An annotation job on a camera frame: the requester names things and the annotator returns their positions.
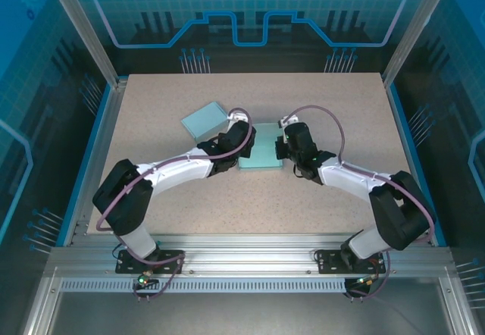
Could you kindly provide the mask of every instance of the blue edge trim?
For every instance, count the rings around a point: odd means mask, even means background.
[[[424,197],[428,200],[428,202],[433,207],[433,210],[436,212],[436,208],[434,206],[433,200],[431,198],[430,188],[427,185],[426,178],[424,178],[423,168],[419,161],[418,151],[416,150],[415,143],[412,140],[411,131],[409,129],[408,121],[406,120],[406,116],[404,115],[404,109],[401,105],[401,100],[399,100],[399,96],[397,93],[397,89],[394,86],[394,83],[390,86],[391,93],[393,94],[394,105],[396,106],[397,114],[399,123],[401,124],[402,131],[404,132],[404,138],[409,148],[409,154],[411,155],[412,164],[415,166],[416,174],[418,175],[418,181],[421,185],[421,190],[423,191]],[[436,236],[436,241],[438,242],[439,246],[446,246],[445,237],[443,235],[443,230],[441,229],[440,222],[438,218],[436,218],[436,223],[434,226],[434,233]]]
[[[61,231],[59,232],[59,236],[55,246],[63,246],[63,243],[67,236],[67,232],[69,231],[70,222],[73,220],[74,207],[76,206],[76,202],[78,200],[79,192],[81,190],[81,185],[83,183],[84,176],[86,174],[86,169],[88,167],[88,162],[89,162],[89,159],[91,158],[92,147],[94,146],[96,136],[98,135],[99,127],[101,125],[103,114],[105,113],[106,104],[108,102],[108,97],[110,93],[111,93],[111,86],[107,84],[105,88],[105,92],[103,93],[101,104],[99,105],[98,114],[96,115],[96,119],[94,120],[94,124],[92,125],[92,130],[91,130],[91,135],[89,136],[88,145],[86,147],[86,151],[84,151],[83,161],[81,162],[79,173],[77,174],[76,183],[74,184],[73,192],[70,195],[69,205],[67,205],[66,215],[64,216],[64,220],[62,221]]]
[[[401,101],[399,100],[399,96],[398,96],[396,87],[394,86],[394,83],[391,84],[390,90],[391,90],[391,93],[393,94],[393,100],[394,100],[394,104],[396,105],[399,122],[402,126],[402,131],[404,132],[404,137],[408,144],[409,152],[411,154],[412,164],[415,166],[416,174],[418,175],[418,181],[421,185],[421,189],[423,190],[423,194],[426,197],[426,199],[431,203],[431,206],[433,206],[433,209],[436,211],[435,206],[433,204],[433,200],[431,198],[430,189],[427,185],[426,179],[424,178],[423,168],[418,158],[418,151],[416,150],[415,144],[412,140],[411,131],[409,130],[409,126],[404,115],[404,110],[402,109]],[[98,115],[96,116],[95,122],[92,126],[91,135],[89,136],[89,141],[86,147],[86,151],[84,152],[83,161],[81,162],[81,167],[77,175],[76,183],[74,184],[73,192],[70,196],[69,205],[67,206],[66,215],[64,216],[64,221],[62,222],[61,232],[59,233],[56,246],[62,246],[62,243],[66,239],[67,231],[69,230],[70,221],[73,219],[74,207],[76,205],[76,201],[80,192],[84,175],[86,173],[89,159],[91,158],[92,147],[94,146],[94,142],[98,134],[99,127],[101,125],[102,116],[106,109],[106,103],[108,101],[110,91],[111,91],[111,87],[107,85],[105,89],[105,93],[103,94],[103,99],[101,100],[101,104],[99,106]],[[436,235],[436,241],[438,242],[438,245],[446,246],[443,230],[441,229],[441,225],[438,219],[436,219],[435,235]]]

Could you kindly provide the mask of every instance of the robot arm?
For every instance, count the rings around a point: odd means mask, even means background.
[[[372,207],[376,224],[352,236],[341,246],[342,259],[349,268],[389,248],[403,250],[430,228],[411,200],[376,177],[384,177],[407,190],[427,209],[433,222],[436,221],[432,208],[410,174],[404,171],[394,175],[378,174],[343,164],[335,154],[317,149],[308,126],[298,122],[296,116],[286,123],[281,120],[280,126],[284,127],[284,135],[276,141],[278,159],[289,158],[305,179],[342,189]]]
[[[156,167],[160,166],[161,161],[138,165],[128,159],[119,161],[99,187],[92,202],[100,212],[104,212],[125,186],[146,171],[152,171],[133,186],[106,217],[114,234],[135,255],[148,261],[158,259],[158,247],[143,225],[152,197],[187,181],[225,172],[236,165],[239,157],[249,158],[256,134],[254,128],[246,146],[236,154],[210,159],[211,156],[231,152],[243,143],[248,134],[249,124],[244,114],[233,113],[229,120],[227,133],[220,133],[209,141],[199,143],[183,155],[165,160],[166,164],[160,168]]]

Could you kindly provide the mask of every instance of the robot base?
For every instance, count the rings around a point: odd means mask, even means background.
[[[150,258],[150,261],[164,261],[181,254],[183,254],[183,250],[160,250],[158,251],[158,257]],[[172,261],[160,266],[144,265],[132,257],[127,250],[120,250],[114,271],[117,274],[140,274],[144,271],[152,270],[153,274],[172,274],[178,266],[177,262]],[[177,271],[177,274],[180,273],[182,273],[182,267]]]
[[[351,271],[340,256],[340,250],[324,250],[315,251],[314,259],[318,264],[319,274],[379,274],[386,273],[386,266],[384,265],[382,253],[374,254],[371,257],[354,264],[354,269]],[[377,267],[372,264],[372,260],[378,263]]]

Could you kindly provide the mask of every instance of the light blue box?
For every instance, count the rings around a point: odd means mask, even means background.
[[[251,149],[251,158],[240,158],[241,171],[266,171],[281,169],[283,161],[276,158],[274,143],[283,130],[276,123],[254,124],[256,129],[255,144]]]
[[[229,124],[227,113],[217,102],[206,105],[181,122],[197,143],[212,138]]]

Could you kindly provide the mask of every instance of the speckled tabletop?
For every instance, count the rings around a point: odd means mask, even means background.
[[[344,159],[371,170],[407,170],[402,144],[379,74],[131,75],[103,178],[121,159],[149,163],[195,143],[180,120],[209,102],[246,109],[255,123],[276,122],[301,105],[329,108],[346,133]],[[317,110],[299,119],[319,149],[337,153],[335,123]],[[150,233],[353,233],[374,222],[370,206],[348,193],[283,170],[229,170],[174,187],[150,202]],[[89,233],[96,233],[95,210]]]

